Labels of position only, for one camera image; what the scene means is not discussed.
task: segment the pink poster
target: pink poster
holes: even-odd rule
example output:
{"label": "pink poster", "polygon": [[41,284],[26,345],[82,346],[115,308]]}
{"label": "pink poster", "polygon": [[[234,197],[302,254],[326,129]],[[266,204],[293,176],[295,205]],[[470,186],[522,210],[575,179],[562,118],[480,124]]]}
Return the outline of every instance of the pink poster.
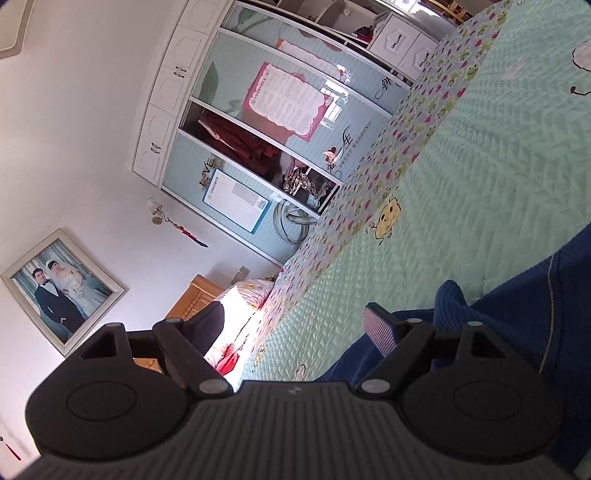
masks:
{"label": "pink poster", "polygon": [[296,75],[265,62],[242,107],[308,142],[332,101],[330,95],[320,93]]}

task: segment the groom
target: groom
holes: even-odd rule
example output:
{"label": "groom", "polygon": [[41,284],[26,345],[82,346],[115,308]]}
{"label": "groom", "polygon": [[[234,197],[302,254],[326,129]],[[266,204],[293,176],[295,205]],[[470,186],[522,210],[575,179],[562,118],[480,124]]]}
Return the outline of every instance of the groom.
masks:
{"label": "groom", "polygon": [[85,322],[76,305],[57,288],[56,284],[47,279],[43,269],[36,268],[32,275],[38,284],[35,298],[41,310],[54,322],[61,323],[71,333],[76,333]]}

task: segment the picture frame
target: picture frame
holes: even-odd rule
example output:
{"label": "picture frame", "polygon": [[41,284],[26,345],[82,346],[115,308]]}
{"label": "picture frame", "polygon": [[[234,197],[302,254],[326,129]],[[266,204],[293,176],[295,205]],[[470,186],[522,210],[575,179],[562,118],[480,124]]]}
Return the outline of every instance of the picture frame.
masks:
{"label": "picture frame", "polygon": [[126,292],[62,229],[31,248],[0,277],[63,356],[78,346]]}

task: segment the textured grip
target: textured grip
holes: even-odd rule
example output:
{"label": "textured grip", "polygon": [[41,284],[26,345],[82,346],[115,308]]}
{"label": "textured grip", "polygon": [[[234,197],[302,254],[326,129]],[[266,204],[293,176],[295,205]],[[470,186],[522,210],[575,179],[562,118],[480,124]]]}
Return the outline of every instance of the textured grip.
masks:
{"label": "textured grip", "polygon": [[105,463],[44,456],[20,480],[559,480],[540,456],[477,465],[423,445],[392,404],[341,383],[245,382],[233,397],[198,403],[172,438]]}

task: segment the floral patterned sheet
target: floral patterned sheet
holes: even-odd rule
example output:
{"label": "floral patterned sheet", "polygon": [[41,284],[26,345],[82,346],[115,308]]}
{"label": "floral patterned sheet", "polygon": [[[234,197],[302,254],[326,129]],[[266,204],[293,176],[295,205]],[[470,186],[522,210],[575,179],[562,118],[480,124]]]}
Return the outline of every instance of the floral patterned sheet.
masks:
{"label": "floral patterned sheet", "polygon": [[254,348],[357,233],[373,230],[380,241],[392,234],[396,205],[390,209],[393,214],[380,216],[377,224],[370,220],[386,198],[394,197],[400,178],[413,162],[420,161],[421,150],[476,76],[510,5],[511,0],[493,4],[441,40],[397,114],[281,270],[275,288],[256,314],[259,329]]}

